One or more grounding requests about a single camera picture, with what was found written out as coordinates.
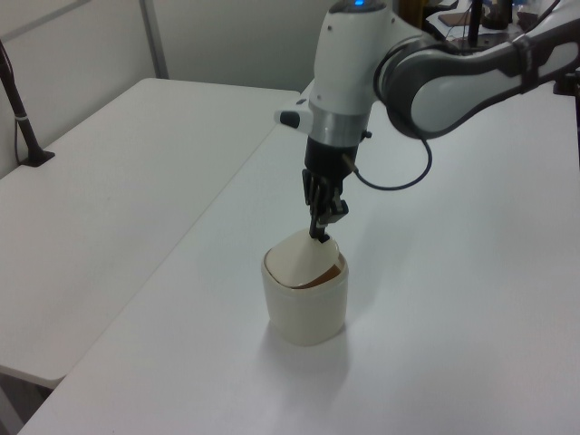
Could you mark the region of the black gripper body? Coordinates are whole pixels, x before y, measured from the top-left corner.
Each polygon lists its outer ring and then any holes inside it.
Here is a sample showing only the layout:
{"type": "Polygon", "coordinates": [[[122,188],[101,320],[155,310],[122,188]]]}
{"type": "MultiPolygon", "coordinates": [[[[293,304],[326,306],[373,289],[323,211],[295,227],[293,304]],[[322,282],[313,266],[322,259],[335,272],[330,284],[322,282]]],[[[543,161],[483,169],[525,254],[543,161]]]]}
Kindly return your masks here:
{"type": "Polygon", "coordinates": [[[308,138],[304,156],[305,168],[315,176],[326,178],[332,182],[342,182],[353,172],[344,157],[355,162],[357,151],[357,145],[334,147],[308,138]]]}

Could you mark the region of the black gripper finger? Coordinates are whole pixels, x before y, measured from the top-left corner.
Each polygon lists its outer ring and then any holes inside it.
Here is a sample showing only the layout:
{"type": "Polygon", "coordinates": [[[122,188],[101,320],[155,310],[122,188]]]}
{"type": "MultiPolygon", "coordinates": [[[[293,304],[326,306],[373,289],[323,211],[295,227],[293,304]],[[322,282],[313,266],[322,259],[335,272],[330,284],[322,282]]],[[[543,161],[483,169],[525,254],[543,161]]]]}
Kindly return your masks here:
{"type": "Polygon", "coordinates": [[[309,236],[324,243],[329,239],[325,233],[329,217],[329,191],[326,180],[309,169],[302,170],[305,204],[309,207],[309,236]]]}
{"type": "Polygon", "coordinates": [[[341,198],[340,189],[319,188],[316,206],[316,225],[326,227],[346,216],[349,208],[341,198]]]}

